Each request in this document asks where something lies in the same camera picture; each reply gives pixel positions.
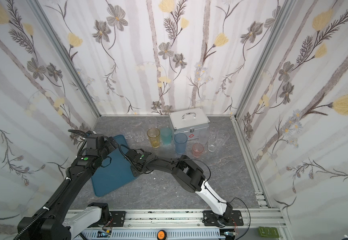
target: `blue tray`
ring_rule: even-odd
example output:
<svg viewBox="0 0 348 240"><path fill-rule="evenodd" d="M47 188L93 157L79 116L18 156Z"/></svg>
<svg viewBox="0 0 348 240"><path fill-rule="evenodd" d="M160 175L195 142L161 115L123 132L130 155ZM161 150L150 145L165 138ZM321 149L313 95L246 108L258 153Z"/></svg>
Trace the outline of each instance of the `blue tray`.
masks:
<svg viewBox="0 0 348 240"><path fill-rule="evenodd" d="M123 135L117 135L114 139L119 145L124 144L127 146L126 139ZM121 148L123 153L126 154L128 149L125 147ZM111 164L107 167L99 167L91 177L92 187L97 197L104 196L136 179L132 175L130 163L120 154L119 149L111 152L108 156L111 157ZM109 157L102 162L102 166L110 163Z"/></svg>

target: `yellow cup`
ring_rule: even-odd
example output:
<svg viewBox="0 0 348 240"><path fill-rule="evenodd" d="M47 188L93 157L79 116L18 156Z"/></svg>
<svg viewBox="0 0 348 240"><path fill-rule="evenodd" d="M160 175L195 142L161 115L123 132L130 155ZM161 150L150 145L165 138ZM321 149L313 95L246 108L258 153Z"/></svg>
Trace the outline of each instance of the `yellow cup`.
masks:
<svg viewBox="0 0 348 240"><path fill-rule="evenodd" d="M152 147L159 147L160 146L160 131L158 128L150 128L147 131L148 139L150 140Z"/></svg>

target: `slotted metal plate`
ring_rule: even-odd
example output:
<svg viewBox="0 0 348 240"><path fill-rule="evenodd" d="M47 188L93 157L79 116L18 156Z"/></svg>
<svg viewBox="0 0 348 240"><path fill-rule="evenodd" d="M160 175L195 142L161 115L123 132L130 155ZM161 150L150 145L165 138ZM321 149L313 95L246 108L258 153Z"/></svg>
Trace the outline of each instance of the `slotted metal plate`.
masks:
<svg viewBox="0 0 348 240"><path fill-rule="evenodd" d="M109 237L97 237L98 230L85 230L83 235L89 240L110 239L110 240L156 240L161 229L114 229ZM202 239L223 239L219 229L164 229L167 239L172 240L202 240Z"/></svg>

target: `orange button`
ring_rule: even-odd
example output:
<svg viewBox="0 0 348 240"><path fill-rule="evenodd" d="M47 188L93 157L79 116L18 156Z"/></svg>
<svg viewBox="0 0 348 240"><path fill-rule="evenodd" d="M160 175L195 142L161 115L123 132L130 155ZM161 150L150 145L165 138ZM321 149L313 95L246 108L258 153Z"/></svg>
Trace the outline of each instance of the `orange button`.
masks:
<svg viewBox="0 0 348 240"><path fill-rule="evenodd" d="M158 232L158 235L157 235L157 238L158 238L159 240L164 240L164 239L166 239L166 232L163 231L163 230L159 231L159 232Z"/></svg>

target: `blue cup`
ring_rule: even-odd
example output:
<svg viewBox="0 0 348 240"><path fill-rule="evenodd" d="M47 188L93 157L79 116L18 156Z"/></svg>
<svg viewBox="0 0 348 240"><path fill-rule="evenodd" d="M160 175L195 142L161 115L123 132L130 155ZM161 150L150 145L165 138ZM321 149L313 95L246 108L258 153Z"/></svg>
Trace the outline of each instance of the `blue cup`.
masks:
<svg viewBox="0 0 348 240"><path fill-rule="evenodd" d="M186 151L187 136L183 133L178 133L174 136L175 151L178 154L183 154Z"/></svg>
<svg viewBox="0 0 348 240"><path fill-rule="evenodd" d="M168 127L161 128L160 138L162 139L163 144L170 144L172 139L171 129Z"/></svg>

